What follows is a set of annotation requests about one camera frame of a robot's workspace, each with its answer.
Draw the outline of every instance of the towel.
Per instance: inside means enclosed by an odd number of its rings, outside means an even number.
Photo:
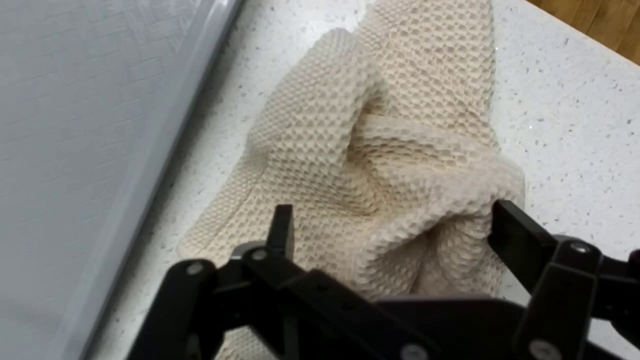
[[[293,206],[293,263],[362,297],[495,294],[491,202],[522,202],[500,157],[487,0],[379,0],[289,71],[180,255],[223,265]],[[245,333],[221,359],[253,359]]]

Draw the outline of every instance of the white countertop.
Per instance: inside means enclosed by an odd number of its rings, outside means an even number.
[[[247,2],[124,273],[91,359],[124,359],[173,248],[219,190],[267,95],[329,29],[353,29],[370,0]],[[526,213],[624,259],[640,248],[640,68],[522,0],[493,0],[491,123],[522,167]],[[506,297],[522,299],[508,282]],[[640,359],[607,326],[596,343]]]

